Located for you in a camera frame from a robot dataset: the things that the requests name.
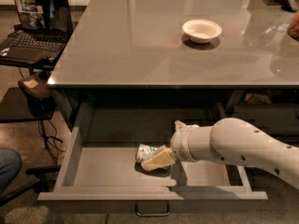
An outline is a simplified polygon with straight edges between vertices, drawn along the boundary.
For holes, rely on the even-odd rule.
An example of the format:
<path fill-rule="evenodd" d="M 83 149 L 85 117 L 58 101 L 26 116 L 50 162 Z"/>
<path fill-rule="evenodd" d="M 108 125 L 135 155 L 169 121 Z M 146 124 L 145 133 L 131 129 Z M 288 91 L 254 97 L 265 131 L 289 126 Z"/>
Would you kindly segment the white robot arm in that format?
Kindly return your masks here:
<path fill-rule="evenodd" d="M 141 167 L 152 171 L 175 161 L 258 168 L 299 189 L 299 148 L 278 141 L 242 119 L 221 119 L 205 127 L 178 120 L 170 146 L 158 147 L 141 162 Z"/>

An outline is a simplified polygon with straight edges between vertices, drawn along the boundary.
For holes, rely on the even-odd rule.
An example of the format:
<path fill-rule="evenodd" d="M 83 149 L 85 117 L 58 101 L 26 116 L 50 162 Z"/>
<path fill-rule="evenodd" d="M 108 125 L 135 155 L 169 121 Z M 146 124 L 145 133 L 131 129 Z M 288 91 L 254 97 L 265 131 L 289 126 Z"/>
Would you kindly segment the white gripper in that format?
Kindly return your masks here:
<path fill-rule="evenodd" d="M 189 147 L 189 136 L 195 128 L 198 128 L 198 125 L 186 125 L 184 122 L 176 120 L 175 132 L 170 139 L 172 151 L 167 147 L 159 147 L 141 162 L 141 167 L 145 171 L 153 171 L 174 164 L 176 158 L 180 161 L 196 162 Z"/>

